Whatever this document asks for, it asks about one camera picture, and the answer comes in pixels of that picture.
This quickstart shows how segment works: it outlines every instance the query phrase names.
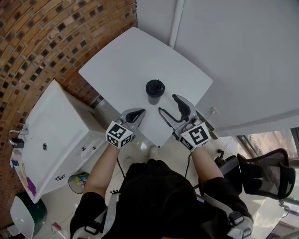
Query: table top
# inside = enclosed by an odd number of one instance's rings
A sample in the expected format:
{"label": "table top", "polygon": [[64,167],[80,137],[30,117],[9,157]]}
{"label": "table top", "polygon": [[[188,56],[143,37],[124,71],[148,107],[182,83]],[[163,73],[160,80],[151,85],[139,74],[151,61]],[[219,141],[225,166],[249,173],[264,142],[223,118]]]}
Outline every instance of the table top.
{"label": "table top", "polygon": [[[173,131],[158,108],[180,119],[172,94],[196,105],[212,84],[210,77],[182,55],[137,28],[110,42],[79,73],[119,113],[144,108],[146,115],[139,130],[156,146],[162,146]],[[148,102],[145,91],[152,79],[159,79],[165,85],[165,93],[157,105]]]}

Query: black mesh chair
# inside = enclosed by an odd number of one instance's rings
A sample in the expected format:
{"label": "black mesh chair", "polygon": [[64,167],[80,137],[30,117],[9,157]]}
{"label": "black mesh chair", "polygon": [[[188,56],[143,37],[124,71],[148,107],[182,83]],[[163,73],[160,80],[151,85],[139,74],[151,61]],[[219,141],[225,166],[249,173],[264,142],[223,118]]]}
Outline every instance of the black mesh chair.
{"label": "black mesh chair", "polygon": [[247,194],[282,200],[291,194],[295,185],[295,169],[289,166],[288,154],[283,148],[253,159],[237,154],[226,160],[217,157],[215,162],[238,194],[244,188]]}

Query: faucet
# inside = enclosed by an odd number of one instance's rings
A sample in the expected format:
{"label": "faucet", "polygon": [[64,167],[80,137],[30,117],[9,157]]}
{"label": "faucet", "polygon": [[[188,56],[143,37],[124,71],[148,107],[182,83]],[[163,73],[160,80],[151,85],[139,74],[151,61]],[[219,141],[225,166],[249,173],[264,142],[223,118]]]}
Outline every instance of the faucet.
{"label": "faucet", "polygon": [[20,125],[23,125],[22,129],[21,130],[14,130],[14,129],[11,129],[9,130],[8,132],[8,142],[12,145],[12,146],[16,146],[17,144],[15,142],[12,141],[12,139],[10,138],[10,134],[11,133],[16,133],[16,134],[20,134],[20,135],[28,135],[29,134],[29,131],[26,127],[26,124],[21,124],[19,123]]}

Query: black cable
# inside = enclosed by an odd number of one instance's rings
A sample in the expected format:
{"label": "black cable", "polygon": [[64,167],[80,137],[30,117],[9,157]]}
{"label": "black cable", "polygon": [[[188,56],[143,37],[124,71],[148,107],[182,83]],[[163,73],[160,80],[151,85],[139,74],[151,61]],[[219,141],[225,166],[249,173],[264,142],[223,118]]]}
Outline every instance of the black cable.
{"label": "black cable", "polygon": [[122,168],[121,168],[121,165],[120,165],[120,162],[118,161],[118,157],[117,157],[117,163],[118,163],[118,166],[120,167],[120,169],[121,169],[121,173],[122,173],[122,175],[123,175],[123,178],[125,178],[125,174],[123,173],[123,171],[122,171]]}
{"label": "black cable", "polygon": [[189,156],[188,156],[188,164],[187,164],[187,168],[186,168],[185,178],[187,177],[187,172],[188,172],[188,168],[189,168],[189,164],[190,164],[190,157],[191,157],[191,154],[189,154]]}

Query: sticker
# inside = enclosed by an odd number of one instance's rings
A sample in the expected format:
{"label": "sticker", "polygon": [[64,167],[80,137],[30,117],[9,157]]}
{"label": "sticker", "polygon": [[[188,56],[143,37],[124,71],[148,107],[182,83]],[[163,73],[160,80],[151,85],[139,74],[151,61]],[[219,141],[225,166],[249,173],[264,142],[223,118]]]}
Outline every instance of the sticker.
{"label": "sticker", "polygon": [[130,143],[130,142],[131,142],[131,136],[132,136],[132,135],[129,135],[129,137],[127,137],[126,139],[124,139],[124,140],[121,142],[121,146],[124,146],[124,145],[126,145],[127,143]]}
{"label": "sticker", "polygon": [[115,124],[108,132],[108,134],[113,135],[115,138],[120,139],[123,134],[126,132],[126,129]]}
{"label": "sticker", "polygon": [[195,145],[199,145],[201,142],[206,141],[209,139],[208,135],[206,134],[205,130],[202,128],[202,126],[199,126],[191,131],[189,131],[189,134],[195,143]]}
{"label": "sticker", "polygon": [[107,135],[107,142],[111,143],[112,145],[118,147],[118,141],[111,136]]}
{"label": "sticker", "polygon": [[193,149],[192,145],[189,144],[183,137],[181,138],[181,142],[187,147],[187,149],[189,150]]}

